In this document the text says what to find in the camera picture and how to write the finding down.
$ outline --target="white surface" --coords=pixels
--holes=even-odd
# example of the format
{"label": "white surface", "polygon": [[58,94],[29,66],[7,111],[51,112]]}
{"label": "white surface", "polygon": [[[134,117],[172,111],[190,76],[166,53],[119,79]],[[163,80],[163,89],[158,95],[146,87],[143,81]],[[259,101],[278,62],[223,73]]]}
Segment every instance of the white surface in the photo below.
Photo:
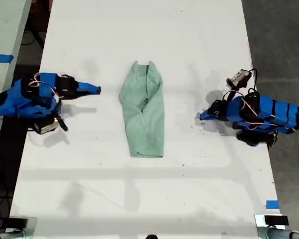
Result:
{"label": "white surface", "polygon": [[[135,60],[163,76],[162,159],[129,155],[118,94]],[[256,239],[254,214],[279,212],[266,146],[194,119],[242,68],[239,0],[54,0],[41,72],[102,93],[65,102],[68,132],[28,134],[11,215],[37,217],[35,238]]]}
{"label": "white surface", "polygon": [[14,56],[10,64],[0,63],[0,92],[11,86],[30,6],[31,0],[0,0],[0,54]]}

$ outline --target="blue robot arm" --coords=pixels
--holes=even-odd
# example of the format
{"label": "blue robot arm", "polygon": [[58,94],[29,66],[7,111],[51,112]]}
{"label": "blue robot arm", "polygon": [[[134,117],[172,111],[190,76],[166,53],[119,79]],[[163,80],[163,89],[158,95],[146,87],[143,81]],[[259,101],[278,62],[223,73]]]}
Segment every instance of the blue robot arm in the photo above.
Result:
{"label": "blue robot arm", "polygon": [[68,75],[39,73],[34,78],[20,79],[0,93],[0,116],[18,117],[38,133],[46,132],[38,129],[52,124],[57,126],[57,122],[67,131],[60,116],[62,100],[101,93],[101,87],[77,82]]}

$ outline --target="black cable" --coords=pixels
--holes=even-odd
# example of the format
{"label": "black cable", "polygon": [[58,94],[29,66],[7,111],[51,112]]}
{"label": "black cable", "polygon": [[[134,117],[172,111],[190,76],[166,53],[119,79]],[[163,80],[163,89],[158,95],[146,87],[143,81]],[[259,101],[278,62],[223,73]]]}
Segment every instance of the black cable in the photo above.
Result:
{"label": "black cable", "polygon": [[34,43],[35,42],[35,39],[33,39],[31,42],[29,42],[29,43],[25,43],[25,44],[21,44],[21,46],[28,46],[28,45],[31,45],[32,43]]}
{"label": "black cable", "polygon": [[249,72],[254,72],[255,74],[255,85],[254,85],[254,90],[256,91],[256,83],[257,83],[257,78],[258,78],[258,71],[256,68],[251,69]]}
{"label": "black cable", "polygon": [[[31,32],[30,32],[30,31],[24,31],[24,33],[23,33],[23,37],[25,36],[26,33],[30,34]],[[35,42],[35,37],[33,36],[33,40],[32,40],[32,41],[30,41],[30,42],[28,42],[28,43],[22,43],[22,42],[21,42],[21,46],[28,46],[28,45],[31,45],[31,44],[34,43],[34,42]]]}

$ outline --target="folded towel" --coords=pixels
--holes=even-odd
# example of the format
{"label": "folded towel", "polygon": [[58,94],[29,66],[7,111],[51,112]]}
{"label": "folded towel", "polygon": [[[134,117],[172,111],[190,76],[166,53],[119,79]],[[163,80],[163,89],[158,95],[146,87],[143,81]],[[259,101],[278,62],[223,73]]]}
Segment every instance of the folded towel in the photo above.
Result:
{"label": "folded towel", "polygon": [[163,81],[153,62],[130,70],[119,99],[132,157],[163,157]]}

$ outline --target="floor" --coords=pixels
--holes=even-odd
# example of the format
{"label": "floor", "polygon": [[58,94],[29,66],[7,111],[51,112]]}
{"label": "floor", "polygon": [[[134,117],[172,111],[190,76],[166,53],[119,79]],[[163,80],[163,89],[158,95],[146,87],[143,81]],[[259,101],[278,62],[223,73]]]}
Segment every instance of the floor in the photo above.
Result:
{"label": "floor", "polygon": [[[259,71],[259,92],[299,106],[299,0],[242,2],[253,66]],[[27,33],[23,43],[31,41],[32,36]],[[42,50],[37,42],[21,46],[15,79],[35,73],[39,69],[41,56]],[[17,122],[5,119],[0,132],[1,140],[11,127],[17,127]],[[20,135],[18,139],[10,140],[23,144],[24,129],[21,129]],[[4,147],[0,148],[0,164],[14,163],[15,169],[18,169],[19,162],[3,160],[3,153]],[[299,131],[290,135],[280,134],[269,154],[281,212],[288,215],[290,229],[299,231]],[[16,180],[16,175],[9,172],[11,174]],[[12,191],[15,185],[13,179],[8,182]]]}

